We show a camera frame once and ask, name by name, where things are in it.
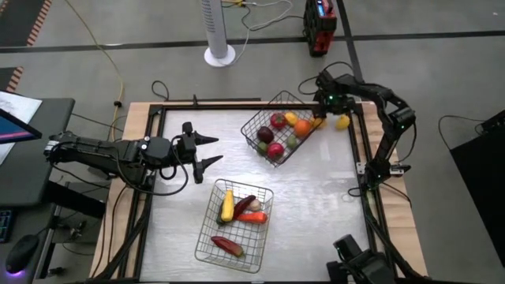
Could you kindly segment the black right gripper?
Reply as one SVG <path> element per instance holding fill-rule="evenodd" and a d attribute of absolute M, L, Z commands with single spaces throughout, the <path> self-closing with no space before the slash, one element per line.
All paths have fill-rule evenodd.
<path fill-rule="evenodd" d="M 314 118 L 326 119 L 327 113 L 345 114 L 349 118 L 352 117 L 356 107 L 355 100 L 341 90 L 328 71 L 323 70 L 318 74 L 316 86 L 314 101 L 317 105 L 312 109 Z"/>

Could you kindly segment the orange fruit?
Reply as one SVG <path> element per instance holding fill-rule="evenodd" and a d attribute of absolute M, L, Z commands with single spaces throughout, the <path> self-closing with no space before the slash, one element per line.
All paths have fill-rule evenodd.
<path fill-rule="evenodd" d="M 300 119 L 294 124 L 294 135 L 298 138 L 306 137 L 310 134 L 312 124 L 310 121 Z"/>

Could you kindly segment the yellow corn cob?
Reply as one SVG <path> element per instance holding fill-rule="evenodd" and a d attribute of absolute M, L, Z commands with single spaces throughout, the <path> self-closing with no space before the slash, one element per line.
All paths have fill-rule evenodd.
<path fill-rule="evenodd" d="M 229 222 L 234 218 L 234 193 L 231 189 L 226 191 L 220 217 L 223 222 Z"/>

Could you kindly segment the dark red plum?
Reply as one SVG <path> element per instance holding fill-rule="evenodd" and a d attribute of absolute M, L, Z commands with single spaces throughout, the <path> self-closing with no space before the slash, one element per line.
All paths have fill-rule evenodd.
<path fill-rule="evenodd" d="M 274 133 L 267 126 L 261 126 L 257 130 L 256 135 L 259 141 L 265 144 L 269 144 L 275 139 Z"/>

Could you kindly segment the purple red eggplant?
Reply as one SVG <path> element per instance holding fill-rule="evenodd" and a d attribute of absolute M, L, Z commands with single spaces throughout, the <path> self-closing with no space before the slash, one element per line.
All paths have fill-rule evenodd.
<path fill-rule="evenodd" d="M 234 206 L 233 219 L 236 219 L 239 215 L 241 215 L 255 199 L 256 197 L 254 195 L 249 195 L 246 198 L 241 199 Z"/>

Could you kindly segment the red apple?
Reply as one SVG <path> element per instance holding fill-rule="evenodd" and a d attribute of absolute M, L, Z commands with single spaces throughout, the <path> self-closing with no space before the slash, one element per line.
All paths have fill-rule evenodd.
<path fill-rule="evenodd" d="M 277 160 L 283 157 L 284 155 L 284 147 L 279 143 L 271 143 L 267 148 L 267 156 L 270 159 Z"/>

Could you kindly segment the orange carrot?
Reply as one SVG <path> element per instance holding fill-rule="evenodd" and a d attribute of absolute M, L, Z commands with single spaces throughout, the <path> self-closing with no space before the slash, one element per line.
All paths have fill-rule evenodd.
<path fill-rule="evenodd" d="M 236 220 L 253 224 L 265 224 L 268 220 L 268 215 L 262 211 L 257 211 L 248 214 L 240 214 Z"/>

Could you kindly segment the red chili pepper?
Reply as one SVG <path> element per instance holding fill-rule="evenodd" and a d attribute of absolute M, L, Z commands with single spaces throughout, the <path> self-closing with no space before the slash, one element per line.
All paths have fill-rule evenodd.
<path fill-rule="evenodd" d="M 211 237 L 211 241 L 220 249 L 231 254 L 232 256 L 235 256 L 237 258 L 244 256 L 244 249 L 239 244 L 227 238 L 221 236 L 213 236 Z"/>

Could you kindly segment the red black power station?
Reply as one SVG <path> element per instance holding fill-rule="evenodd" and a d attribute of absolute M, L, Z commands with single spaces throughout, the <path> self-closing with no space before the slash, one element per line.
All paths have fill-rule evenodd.
<path fill-rule="evenodd" d="M 337 28 L 337 14 L 332 0 L 306 0 L 303 15 L 303 35 L 311 57 L 324 56 Z"/>

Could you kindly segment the white tower fan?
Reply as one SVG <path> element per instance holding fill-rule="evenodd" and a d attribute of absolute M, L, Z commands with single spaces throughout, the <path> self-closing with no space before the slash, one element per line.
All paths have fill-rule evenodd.
<path fill-rule="evenodd" d="M 210 66 L 217 68 L 231 65 L 235 59 L 235 49 L 226 41 L 222 2 L 221 0 L 200 0 L 200 3 L 208 41 L 204 60 Z"/>

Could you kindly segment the dark grey desk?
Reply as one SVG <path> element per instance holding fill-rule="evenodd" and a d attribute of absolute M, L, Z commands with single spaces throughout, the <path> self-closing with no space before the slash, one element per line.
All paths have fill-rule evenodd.
<path fill-rule="evenodd" d="M 0 207 L 27 207 L 42 201 L 52 171 L 44 148 L 49 136 L 66 130 L 74 104 L 74 99 L 42 100 L 28 123 L 42 137 L 15 143 L 0 164 Z"/>

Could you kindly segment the white paper sheet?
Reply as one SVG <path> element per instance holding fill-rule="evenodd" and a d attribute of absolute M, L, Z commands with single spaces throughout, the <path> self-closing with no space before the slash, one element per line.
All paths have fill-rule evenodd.
<path fill-rule="evenodd" d="M 7 111 L 22 122 L 28 124 L 41 106 L 42 101 L 30 99 L 7 91 L 0 91 L 0 109 Z M 0 165 L 12 150 L 15 143 L 0 144 Z"/>

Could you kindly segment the black mat orange stripes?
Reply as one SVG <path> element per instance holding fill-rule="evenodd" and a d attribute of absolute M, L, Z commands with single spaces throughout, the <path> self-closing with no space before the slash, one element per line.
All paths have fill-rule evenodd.
<path fill-rule="evenodd" d="M 22 66 L 0 68 L 0 91 L 14 93 L 24 72 Z"/>
<path fill-rule="evenodd" d="M 0 0 L 0 47 L 31 47 L 53 0 Z"/>

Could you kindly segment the black computer mouse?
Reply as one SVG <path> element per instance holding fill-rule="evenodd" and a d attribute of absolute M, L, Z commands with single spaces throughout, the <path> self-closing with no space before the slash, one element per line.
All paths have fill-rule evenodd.
<path fill-rule="evenodd" d="M 39 244 L 35 234 L 24 235 L 10 250 L 6 258 L 6 272 L 15 275 L 23 271 L 29 264 Z"/>

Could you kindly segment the black keyboard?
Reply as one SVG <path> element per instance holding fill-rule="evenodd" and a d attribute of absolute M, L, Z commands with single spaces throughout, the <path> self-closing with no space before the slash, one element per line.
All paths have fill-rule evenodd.
<path fill-rule="evenodd" d="M 15 211 L 6 208 L 0 208 L 0 244 L 9 241 L 13 230 Z"/>

